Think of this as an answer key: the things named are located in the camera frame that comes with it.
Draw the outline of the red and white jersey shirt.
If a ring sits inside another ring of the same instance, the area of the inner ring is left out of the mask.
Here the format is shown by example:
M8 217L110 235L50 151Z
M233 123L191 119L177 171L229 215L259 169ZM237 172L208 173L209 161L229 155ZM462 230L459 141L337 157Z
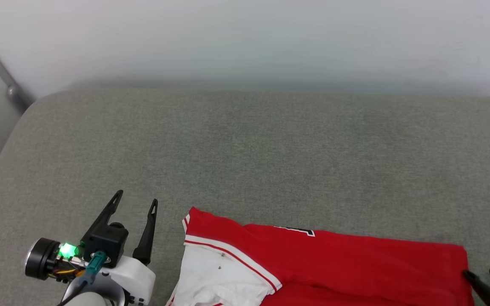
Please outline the red and white jersey shirt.
M474 306L453 244L247 224L193 207L166 306Z

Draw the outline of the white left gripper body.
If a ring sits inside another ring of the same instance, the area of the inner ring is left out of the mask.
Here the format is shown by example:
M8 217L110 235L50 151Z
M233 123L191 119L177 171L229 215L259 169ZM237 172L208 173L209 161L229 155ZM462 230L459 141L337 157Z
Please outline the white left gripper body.
M79 246L40 238L27 252L25 275L66 283L63 300L78 287L89 263L82 258L80 251ZM143 263L123 256L115 268L103 266L93 286L66 306L148 306L155 279L155 273Z

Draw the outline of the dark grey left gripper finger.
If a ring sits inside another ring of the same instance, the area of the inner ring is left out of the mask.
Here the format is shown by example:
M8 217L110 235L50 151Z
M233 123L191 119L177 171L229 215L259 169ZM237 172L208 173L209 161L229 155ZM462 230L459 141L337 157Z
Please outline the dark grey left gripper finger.
M108 221L110 220L111 216L116 212L117 206L119 205L123 194L123 190L118 190L115 195L109 200L107 205L105 205L101 213L98 215L93 224L90 225L90 228L81 238L82 243L86 243L87 240L89 240L90 236L94 233L99 225L108 225Z
M133 258L137 259L145 266L151 262L152 244L156 228L158 200L152 201L151 207L147 213L147 222L143 230L138 246L134 249Z

